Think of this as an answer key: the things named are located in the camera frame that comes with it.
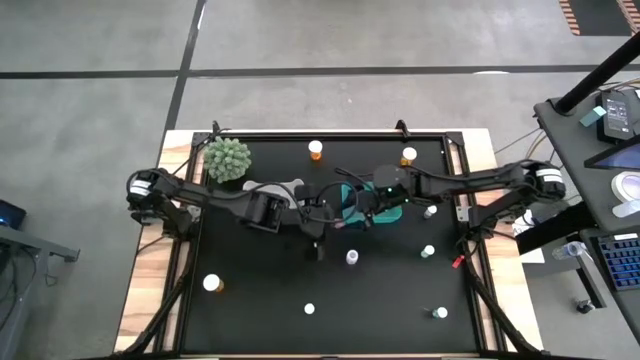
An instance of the black table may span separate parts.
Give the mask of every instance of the black table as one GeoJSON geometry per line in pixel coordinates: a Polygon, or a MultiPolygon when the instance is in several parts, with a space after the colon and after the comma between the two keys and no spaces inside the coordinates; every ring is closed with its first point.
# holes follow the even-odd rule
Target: black table
{"type": "MultiPolygon", "coordinates": [[[[624,90],[630,106],[630,114],[640,114],[640,100],[634,90],[624,90]]],[[[582,119],[596,106],[596,95],[592,95],[582,101],[569,116],[561,116],[555,112],[550,102],[537,104],[534,107],[540,127],[545,131],[558,156],[565,165],[571,180],[576,185],[582,201],[568,207],[555,217],[523,232],[517,236],[518,249],[521,254],[533,249],[544,247],[556,239],[565,238],[579,232],[582,240],[591,247],[590,253],[594,257],[601,257],[600,251],[593,247],[592,236],[594,228],[598,228],[600,234],[623,234],[638,232],[640,230],[640,213],[632,214],[625,218],[613,215],[611,209],[620,204],[611,190],[611,180],[621,173],[622,169],[590,169],[584,167],[584,161],[612,145],[601,142],[596,136],[596,124],[584,127],[580,124],[582,119]]],[[[634,124],[636,134],[640,133],[640,121],[634,124]]],[[[594,285],[591,275],[584,266],[580,266],[578,273],[596,307],[604,307],[602,297],[594,285]]],[[[598,266],[603,278],[608,279],[606,268],[598,266]]],[[[627,290],[618,292],[609,284],[616,303],[632,329],[636,339],[640,342],[638,327],[640,326],[640,291],[627,290]]]]}
{"type": "MultiPolygon", "coordinates": [[[[627,95],[629,113],[640,114],[640,100],[635,92],[625,90],[623,93],[627,95]]],[[[596,106],[595,97],[593,95],[576,106],[575,112],[570,116],[558,115],[549,102],[534,107],[540,127],[565,165],[582,201],[555,218],[520,234],[518,240],[521,254],[594,226],[610,233],[630,232],[640,227],[640,213],[618,218],[611,212],[614,206],[620,204],[611,190],[611,180],[624,170],[584,167],[586,159],[612,146],[597,139],[595,124],[588,128],[580,124],[580,119],[596,106]]],[[[640,122],[636,122],[635,131],[640,133],[640,122]]]]}
{"type": "MultiPolygon", "coordinates": [[[[323,135],[321,162],[309,159],[313,135],[239,136],[252,151],[248,174],[226,184],[238,190],[257,182],[313,179],[326,184],[344,178],[333,168],[369,173],[398,163],[402,149],[418,151],[414,165],[452,173],[447,138],[440,134],[323,135]]],[[[340,204],[339,190],[326,199],[340,204]]],[[[374,230],[333,230],[326,235],[326,257],[303,259],[309,243],[296,229],[278,235],[237,224],[225,212],[205,209],[188,290],[182,351],[189,354],[434,354],[473,353],[481,345],[482,325],[476,297],[462,269],[452,268],[458,237],[455,204],[439,205],[429,220],[424,209],[403,206],[396,223],[374,230]],[[422,259],[432,244],[436,253],[422,259]],[[357,249],[355,266],[345,263],[357,249]],[[203,289],[207,274],[225,282],[221,293],[203,289]],[[306,315],[303,307],[316,311],[306,315]],[[444,306],[446,319],[428,310],[444,306]]]]}

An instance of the wooden table frame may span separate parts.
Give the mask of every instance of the wooden table frame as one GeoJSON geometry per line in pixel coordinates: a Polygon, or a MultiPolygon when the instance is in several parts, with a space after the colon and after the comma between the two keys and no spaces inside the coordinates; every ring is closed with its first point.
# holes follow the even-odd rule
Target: wooden table frame
{"type": "MultiPolygon", "coordinates": [[[[167,132],[158,167],[173,172],[182,165],[191,151],[191,143],[193,130],[173,130],[167,132]]],[[[246,133],[335,133],[335,132],[399,132],[399,130],[233,130],[230,133],[246,134],[246,133]]],[[[464,138],[464,153],[458,153],[455,144],[451,144],[453,167],[456,173],[461,173],[461,158],[466,157],[469,171],[479,171],[496,167],[495,156],[491,146],[491,140],[487,129],[420,129],[412,130],[415,133],[423,132],[461,132],[464,138]]],[[[190,175],[191,181],[199,182],[202,178],[202,154],[200,153],[195,161],[195,167],[191,173],[187,174],[187,168],[184,167],[178,172],[178,176],[185,178],[190,175]]],[[[475,195],[476,202],[486,205],[493,202],[502,195],[502,191],[489,191],[475,195]]],[[[497,228],[502,232],[511,233],[511,229],[506,225],[499,225],[497,228]]],[[[145,227],[140,237],[139,247],[157,239],[160,236],[161,228],[159,226],[145,227]]],[[[148,324],[154,313],[158,310],[162,301],[163,293],[169,289],[167,283],[167,274],[170,266],[177,266],[178,272],[181,272],[186,260],[188,252],[188,243],[178,245],[177,242],[172,243],[170,239],[164,239],[145,250],[135,261],[132,277],[129,283],[129,290],[125,302],[118,336],[114,351],[126,349],[137,338],[140,332],[148,324]],[[171,253],[179,251],[179,257],[174,264],[169,263],[171,253]]],[[[486,251],[489,257],[491,268],[491,278],[493,279],[493,287],[495,288],[496,297],[503,311],[509,316],[509,319],[516,328],[523,334],[525,339],[538,349],[542,349],[542,341],[538,331],[533,305],[529,295],[526,279],[522,263],[520,262],[517,244],[508,238],[496,236],[486,241],[486,251]]],[[[474,266],[479,275],[482,276],[482,266],[480,258],[476,255],[473,258],[474,266]]],[[[482,315],[482,325],[485,334],[486,348],[490,350],[498,349],[498,342],[502,337],[496,338],[494,332],[495,322],[491,318],[489,311],[479,299],[480,313],[482,315]]],[[[169,350],[172,348],[173,339],[175,338],[176,319],[180,302],[176,302],[171,310],[167,320],[167,329],[163,331],[164,346],[155,350],[169,350]]],[[[514,351],[513,345],[507,341],[509,351],[514,351]]],[[[153,349],[153,342],[147,347],[147,351],[153,349]]],[[[433,356],[470,356],[473,354],[432,354],[433,356]]]]}

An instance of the concrete floor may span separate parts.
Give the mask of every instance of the concrete floor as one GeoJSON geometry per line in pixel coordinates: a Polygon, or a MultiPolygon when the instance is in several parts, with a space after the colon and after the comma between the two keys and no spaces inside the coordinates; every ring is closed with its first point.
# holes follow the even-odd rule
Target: concrete floor
{"type": "MultiPolygon", "coordinates": [[[[195,4],[0,0],[0,72],[178,69],[195,4]]],[[[210,0],[200,25],[193,69],[597,64],[626,40],[571,35],[556,0],[210,0]]],[[[498,149],[536,127],[536,102],[584,75],[189,79],[176,128],[213,119],[233,128],[380,128],[402,118],[415,128],[486,127],[498,149]]],[[[77,264],[52,265],[57,286],[40,286],[20,358],[111,351],[140,231],[124,182],[155,163],[174,84],[0,80],[0,198],[29,211],[26,231],[82,248],[77,264]]],[[[528,145],[498,161],[521,159],[528,145]]],[[[550,152],[544,144],[536,156],[550,152]]],[[[586,316],[567,306],[580,295],[575,274],[529,283],[547,350],[639,357],[612,301],[586,316]]]]}

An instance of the monitor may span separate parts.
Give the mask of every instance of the monitor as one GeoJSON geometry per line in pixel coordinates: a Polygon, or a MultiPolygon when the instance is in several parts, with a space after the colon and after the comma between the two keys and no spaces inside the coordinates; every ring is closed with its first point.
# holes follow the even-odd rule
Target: monitor
{"type": "Polygon", "coordinates": [[[584,161],[587,168],[640,171],[640,135],[584,161]]]}
{"type": "Polygon", "coordinates": [[[0,226],[8,226],[13,229],[20,229],[27,212],[21,208],[0,200],[0,226]]]}

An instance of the red clip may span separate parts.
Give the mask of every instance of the red clip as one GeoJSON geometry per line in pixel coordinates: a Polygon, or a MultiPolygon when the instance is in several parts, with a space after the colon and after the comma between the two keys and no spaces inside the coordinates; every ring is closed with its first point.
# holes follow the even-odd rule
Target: red clip
{"type": "Polygon", "coordinates": [[[456,258],[456,261],[453,262],[453,265],[451,265],[454,269],[457,269],[458,266],[460,266],[460,263],[462,263],[462,260],[464,260],[464,255],[460,255],[456,258]]]}

